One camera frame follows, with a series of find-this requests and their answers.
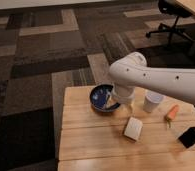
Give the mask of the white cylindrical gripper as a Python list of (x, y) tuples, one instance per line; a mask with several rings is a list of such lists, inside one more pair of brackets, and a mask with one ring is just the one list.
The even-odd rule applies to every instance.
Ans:
[(127, 104), (126, 108), (130, 113), (133, 113), (134, 104), (131, 102), (134, 100), (134, 88), (132, 86), (115, 84), (112, 90), (112, 98), (120, 104)]

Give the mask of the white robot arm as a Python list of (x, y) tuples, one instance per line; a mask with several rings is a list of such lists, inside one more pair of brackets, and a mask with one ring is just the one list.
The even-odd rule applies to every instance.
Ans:
[(195, 69), (148, 67), (146, 58), (133, 52), (112, 63), (109, 76), (112, 98), (120, 104), (130, 103), (141, 87), (195, 105)]

